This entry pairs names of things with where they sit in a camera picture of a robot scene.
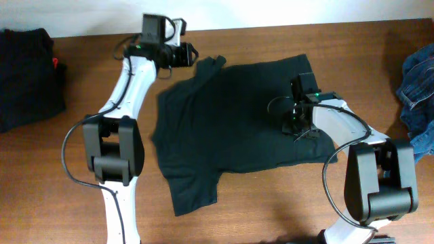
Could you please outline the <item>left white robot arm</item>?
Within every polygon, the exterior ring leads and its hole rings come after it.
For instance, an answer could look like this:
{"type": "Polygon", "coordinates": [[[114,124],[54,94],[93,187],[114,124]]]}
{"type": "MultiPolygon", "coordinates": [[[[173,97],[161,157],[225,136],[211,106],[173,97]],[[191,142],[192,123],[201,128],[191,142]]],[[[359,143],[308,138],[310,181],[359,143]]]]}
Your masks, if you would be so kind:
{"type": "Polygon", "coordinates": [[[189,67],[199,54],[182,42],[186,21],[145,14],[141,33],[120,43],[123,63],[106,104],[83,122],[88,169],[102,191],[108,243],[140,243],[135,192],[144,166],[144,146],[137,118],[159,69],[189,67]]]}

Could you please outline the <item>dark green t-shirt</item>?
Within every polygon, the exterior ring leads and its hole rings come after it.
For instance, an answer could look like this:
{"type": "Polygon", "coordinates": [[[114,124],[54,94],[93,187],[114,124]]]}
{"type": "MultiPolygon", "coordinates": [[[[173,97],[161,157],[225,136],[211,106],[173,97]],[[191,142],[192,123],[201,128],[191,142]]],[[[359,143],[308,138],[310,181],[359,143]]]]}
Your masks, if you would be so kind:
{"type": "Polygon", "coordinates": [[[286,106],[291,80],[309,72],[304,54],[237,66],[209,57],[197,63],[194,77],[158,95],[151,140],[176,216],[214,204],[224,173],[323,163],[331,156],[327,134],[286,135],[281,109],[271,106],[286,106]]]}

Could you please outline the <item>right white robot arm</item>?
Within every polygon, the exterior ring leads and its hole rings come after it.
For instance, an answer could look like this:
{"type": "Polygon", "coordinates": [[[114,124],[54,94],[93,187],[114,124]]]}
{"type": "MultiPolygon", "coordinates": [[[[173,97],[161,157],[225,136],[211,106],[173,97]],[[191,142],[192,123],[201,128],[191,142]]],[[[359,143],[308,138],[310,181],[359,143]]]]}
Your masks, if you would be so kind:
{"type": "Polygon", "coordinates": [[[290,132],[303,137],[319,130],[337,145],[326,159],[321,177],[338,219],[318,234],[317,242],[395,243],[394,237],[378,231],[418,208],[411,144],[407,140],[392,140],[373,129],[334,92],[292,96],[283,113],[290,132]],[[347,156],[344,211],[336,206],[327,180],[328,166],[340,152],[347,156]]]}

